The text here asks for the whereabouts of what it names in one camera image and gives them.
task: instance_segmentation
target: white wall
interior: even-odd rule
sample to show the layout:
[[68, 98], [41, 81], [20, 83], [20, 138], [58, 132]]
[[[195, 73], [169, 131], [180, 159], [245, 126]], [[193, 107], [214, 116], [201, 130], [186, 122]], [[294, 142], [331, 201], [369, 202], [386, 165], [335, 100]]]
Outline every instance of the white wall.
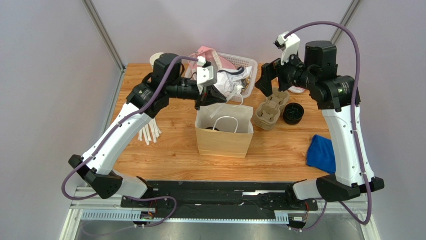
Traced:
[[102, 133], [119, 76], [80, 0], [0, 2], [2, 240], [59, 238], [68, 159]]
[[[269, 63], [281, 56], [273, 45], [279, 34], [314, 21], [340, 22], [351, 0], [93, 2], [126, 64], [149, 63], [158, 52], [190, 55], [202, 45]], [[329, 26], [302, 31], [301, 46], [329, 40], [334, 31]]]
[[[350, 23], [361, 48], [365, 147], [385, 189], [373, 193], [381, 239], [425, 239], [426, 2], [363, 1]], [[348, 37], [337, 45], [339, 73], [355, 73]]]

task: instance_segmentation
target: brown paper bag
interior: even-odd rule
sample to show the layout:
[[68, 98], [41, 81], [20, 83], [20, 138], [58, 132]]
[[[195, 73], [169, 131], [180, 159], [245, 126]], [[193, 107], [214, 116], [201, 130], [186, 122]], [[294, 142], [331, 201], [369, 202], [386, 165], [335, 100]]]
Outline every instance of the brown paper bag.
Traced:
[[245, 158], [254, 134], [252, 116], [250, 106], [214, 104], [201, 107], [195, 120], [199, 154]]

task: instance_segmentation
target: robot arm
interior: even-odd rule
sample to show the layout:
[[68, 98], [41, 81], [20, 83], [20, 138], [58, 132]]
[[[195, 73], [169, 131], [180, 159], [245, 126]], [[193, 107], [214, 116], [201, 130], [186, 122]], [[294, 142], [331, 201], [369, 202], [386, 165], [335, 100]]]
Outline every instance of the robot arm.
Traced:
[[337, 75], [337, 48], [329, 41], [313, 41], [306, 44], [305, 62], [297, 56], [300, 39], [295, 35], [278, 36], [275, 45], [283, 50], [282, 57], [262, 66], [256, 87], [265, 96], [272, 94], [272, 80], [278, 78], [279, 90], [295, 86], [310, 91], [318, 109], [327, 122], [331, 134], [336, 173], [314, 180], [295, 183], [289, 189], [288, 202], [301, 203], [307, 199], [322, 198], [327, 202], [341, 202], [359, 197], [370, 184], [372, 192], [384, 188], [384, 181], [375, 176], [367, 156], [360, 127], [360, 96], [356, 97], [357, 131], [367, 179], [364, 181], [357, 146], [351, 123], [351, 96], [355, 80], [350, 76]]
[[[169, 105], [170, 98], [195, 100], [197, 110], [202, 106], [227, 102], [226, 97], [213, 86], [217, 83], [216, 71], [203, 57], [199, 58], [197, 71], [204, 74], [198, 74], [197, 81], [181, 77], [181, 61], [174, 66], [171, 65], [176, 57], [175, 54], [166, 53], [156, 60], [153, 73], [134, 87], [118, 117], [104, 135], [89, 151], [82, 156], [73, 155], [68, 161], [75, 169], [82, 164], [83, 160], [95, 156], [77, 173], [102, 199], [108, 199], [114, 194], [139, 199], [148, 190], [149, 187], [141, 177], [120, 174], [113, 170], [113, 167], [134, 136], [149, 124], [160, 110]], [[169, 67], [173, 69], [153, 104], [145, 112], [128, 117], [148, 104], [154, 92], [160, 87], [160, 82]], [[102, 149], [94, 154], [105, 139]]]

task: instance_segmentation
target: plastic basket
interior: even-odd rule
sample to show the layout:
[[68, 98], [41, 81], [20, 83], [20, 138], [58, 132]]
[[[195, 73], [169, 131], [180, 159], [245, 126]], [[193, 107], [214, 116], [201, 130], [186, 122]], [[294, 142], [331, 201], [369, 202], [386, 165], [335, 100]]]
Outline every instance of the plastic basket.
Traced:
[[[253, 59], [250, 59], [250, 58], [245, 58], [245, 57], [241, 57], [241, 56], [234, 56], [234, 55], [230, 55], [230, 54], [226, 54], [226, 53], [218, 52], [217, 54], [219, 56], [221, 56], [222, 58], [230, 61], [236, 68], [252, 67], [251, 75], [249, 76], [250, 83], [248, 84], [247, 89], [245, 89], [245, 91], [241, 93], [243, 99], [250, 97], [250, 95], [253, 92], [253, 89], [255, 88], [256, 77], [258, 76], [258, 62], [253, 60]], [[188, 69], [185, 73], [185, 78], [190, 78], [191, 75], [192, 75], [192, 71], [191, 71], [191, 69]], [[236, 95], [233, 98], [231, 98], [231, 101], [241, 103], [241, 96]]]

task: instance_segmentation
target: blue towel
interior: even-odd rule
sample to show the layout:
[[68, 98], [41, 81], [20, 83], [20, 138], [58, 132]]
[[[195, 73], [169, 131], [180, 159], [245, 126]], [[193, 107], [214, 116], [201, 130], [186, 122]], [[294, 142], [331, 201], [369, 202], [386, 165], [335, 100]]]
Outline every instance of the blue towel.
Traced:
[[330, 139], [315, 135], [307, 150], [306, 164], [328, 174], [336, 173], [336, 157]]

